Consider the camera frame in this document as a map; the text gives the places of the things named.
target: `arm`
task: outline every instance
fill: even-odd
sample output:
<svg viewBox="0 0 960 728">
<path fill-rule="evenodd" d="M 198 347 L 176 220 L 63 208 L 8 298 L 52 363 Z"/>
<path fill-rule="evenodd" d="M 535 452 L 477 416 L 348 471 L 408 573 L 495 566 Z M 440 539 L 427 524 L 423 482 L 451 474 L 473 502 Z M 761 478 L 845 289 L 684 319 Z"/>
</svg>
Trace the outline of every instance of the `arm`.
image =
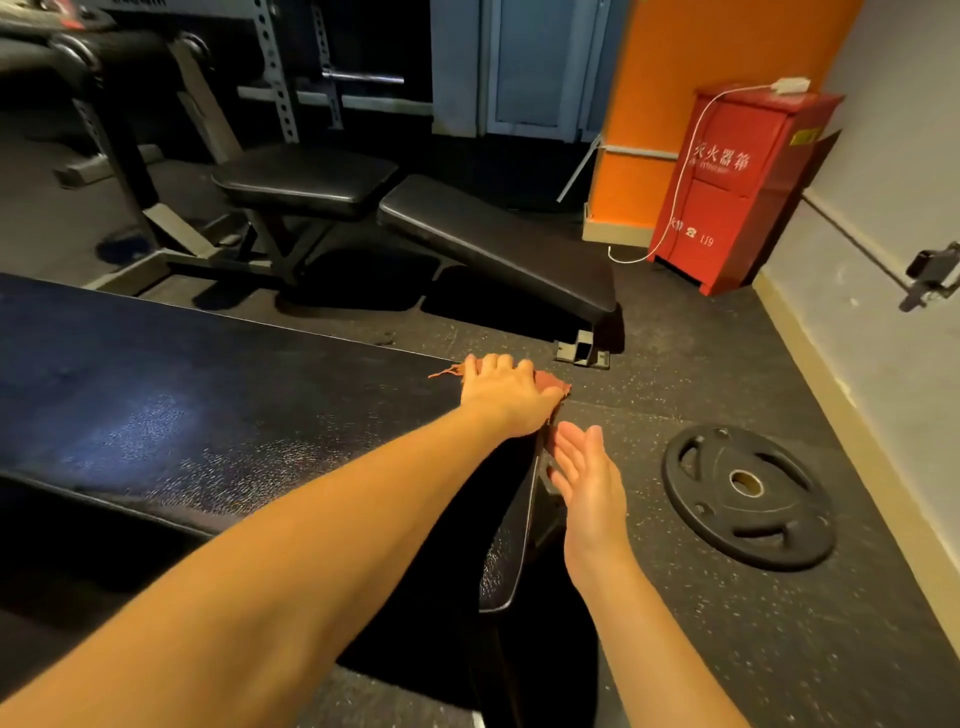
<svg viewBox="0 0 960 728">
<path fill-rule="evenodd" d="M 599 426 L 554 430 L 550 479 L 567 506 L 564 559 L 596 624 L 634 728 L 748 728 L 643 575 L 627 537 L 627 499 Z"/>
<path fill-rule="evenodd" d="M 0 724 L 285 726 L 503 440 L 562 397 L 468 357 L 461 406 L 261 508 L 0 706 Z"/>
</svg>

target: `orange rag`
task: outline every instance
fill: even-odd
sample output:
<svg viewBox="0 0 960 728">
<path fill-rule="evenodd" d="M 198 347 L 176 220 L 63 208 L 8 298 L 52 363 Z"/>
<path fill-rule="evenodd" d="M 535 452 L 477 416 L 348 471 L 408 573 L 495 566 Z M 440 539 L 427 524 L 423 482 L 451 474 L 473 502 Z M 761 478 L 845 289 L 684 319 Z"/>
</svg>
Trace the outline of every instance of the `orange rag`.
<svg viewBox="0 0 960 728">
<path fill-rule="evenodd" d="M 480 374 L 480 371 L 483 369 L 483 359 L 478 358 L 476 362 L 477 362 L 477 374 Z M 450 367 L 449 369 L 444 369 L 442 372 L 437 372 L 434 375 L 430 375 L 428 379 L 432 379 L 434 376 L 440 376 L 440 375 L 463 376 L 464 375 L 463 362 L 461 362 L 460 364 L 454 364 L 452 367 Z M 571 388 L 571 385 L 563 381 L 562 379 L 556 376 L 553 376 L 549 372 L 542 372 L 540 370 L 534 371 L 534 385 L 537 387 L 538 391 L 540 392 L 542 392 L 544 389 L 548 389 L 549 387 L 560 387 L 562 390 L 564 390 L 564 397 L 570 394 L 570 388 Z"/>
</svg>

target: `yellow sticker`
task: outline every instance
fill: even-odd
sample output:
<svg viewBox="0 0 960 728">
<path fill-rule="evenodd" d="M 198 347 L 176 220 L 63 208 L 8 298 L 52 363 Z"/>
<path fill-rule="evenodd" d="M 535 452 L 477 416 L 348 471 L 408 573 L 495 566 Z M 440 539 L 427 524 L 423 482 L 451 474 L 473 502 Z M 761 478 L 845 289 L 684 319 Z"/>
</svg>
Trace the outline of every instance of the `yellow sticker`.
<svg viewBox="0 0 960 728">
<path fill-rule="evenodd" d="M 790 146 L 796 147 L 798 144 L 812 144 L 820 138 L 820 132 L 822 131 L 823 127 L 817 127 L 816 129 L 800 129 L 793 135 L 793 138 L 790 139 Z"/>
</svg>

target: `fire extinguisher box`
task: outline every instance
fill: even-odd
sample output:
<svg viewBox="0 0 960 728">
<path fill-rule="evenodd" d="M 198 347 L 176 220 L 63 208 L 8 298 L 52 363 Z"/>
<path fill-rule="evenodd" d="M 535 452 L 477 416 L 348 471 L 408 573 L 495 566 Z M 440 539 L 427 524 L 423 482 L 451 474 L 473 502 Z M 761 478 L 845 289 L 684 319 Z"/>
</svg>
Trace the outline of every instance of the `fire extinguisher box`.
<svg viewBox="0 0 960 728">
<path fill-rule="evenodd" d="M 730 88 L 736 86 L 697 89 L 682 158 L 653 235 L 653 245 L 662 240 L 655 256 L 700 281 L 708 296 L 737 288 L 747 277 L 800 182 L 813 143 L 844 99 L 772 90 L 727 93 L 709 106 L 691 138 L 710 100 Z"/>
</svg>

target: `orange pillar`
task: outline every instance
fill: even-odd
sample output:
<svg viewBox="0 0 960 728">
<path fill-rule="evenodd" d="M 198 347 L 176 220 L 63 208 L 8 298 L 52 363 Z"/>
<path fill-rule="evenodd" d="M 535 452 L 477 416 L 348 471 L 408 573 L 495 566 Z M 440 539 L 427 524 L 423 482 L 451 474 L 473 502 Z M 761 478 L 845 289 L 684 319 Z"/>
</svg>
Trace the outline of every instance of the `orange pillar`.
<svg viewBox="0 0 960 728">
<path fill-rule="evenodd" d="M 819 87 L 862 0 L 634 0 L 605 145 L 680 154 L 694 88 L 806 76 Z M 674 161 L 601 149 L 584 239 L 646 246 Z"/>
</svg>

